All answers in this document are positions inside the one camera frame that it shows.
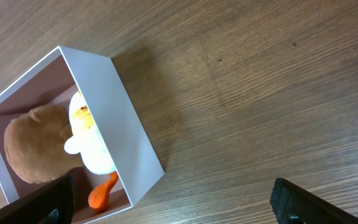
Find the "orange toy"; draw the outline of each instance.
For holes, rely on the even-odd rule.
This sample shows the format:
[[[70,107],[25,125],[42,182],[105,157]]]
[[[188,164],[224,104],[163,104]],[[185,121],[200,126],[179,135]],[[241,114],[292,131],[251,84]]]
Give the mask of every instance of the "orange toy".
[[[114,171],[110,174],[109,180],[92,190],[88,197],[89,206],[97,212],[105,211],[109,203],[110,190],[114,187],[117,181],[118,174]]]

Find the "brown wood grain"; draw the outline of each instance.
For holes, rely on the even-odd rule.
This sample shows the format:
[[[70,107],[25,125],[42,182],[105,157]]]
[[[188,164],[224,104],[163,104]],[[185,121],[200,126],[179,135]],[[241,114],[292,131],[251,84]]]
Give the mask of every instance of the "brown wood grain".
[[[56,45],[112,57],[166,169],[99,223],[275,223],[277,177],[358,216],[358,0],[0,0],[0,91]]]

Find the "white plush toy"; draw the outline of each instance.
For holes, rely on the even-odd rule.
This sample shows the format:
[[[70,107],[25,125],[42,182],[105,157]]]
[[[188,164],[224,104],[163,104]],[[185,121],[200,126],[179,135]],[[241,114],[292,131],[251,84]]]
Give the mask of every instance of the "white plush toy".
[[[66,141],[65,151],[80,152],[86,168],[94,174],[114,172],[116,167],[80,92],[71,99],[68,114],[73,136]]]

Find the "wood surface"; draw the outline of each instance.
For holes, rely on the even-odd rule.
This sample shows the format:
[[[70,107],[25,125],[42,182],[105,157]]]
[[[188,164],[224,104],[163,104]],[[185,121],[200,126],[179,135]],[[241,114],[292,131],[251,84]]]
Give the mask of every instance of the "wood surface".
[[[113,58],[166,170],[98,223],[275,223],[277,177],[358,216],[358,0],[0,0],[0,92],[56,45]]]

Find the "white box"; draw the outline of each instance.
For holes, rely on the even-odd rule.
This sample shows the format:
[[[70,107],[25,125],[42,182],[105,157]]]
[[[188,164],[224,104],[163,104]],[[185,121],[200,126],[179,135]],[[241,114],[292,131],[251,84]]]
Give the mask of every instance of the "white box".
[[[110,193],[109,208],[96,214],[91,208],[77,211],[73,222],[92,222],[132,208],[163,176],[164,171],[140,123],[110,58],[68,47],[57,47],[0,94],[0,186],[8,203],[43,184],[28,184],[10,168],[4,152],[4,130],[11,119],[36,106],[68,106],[80,90],[119,174]],[[108,179],[86,168],[74,169],[79,189],[78,205],[88,193]]]

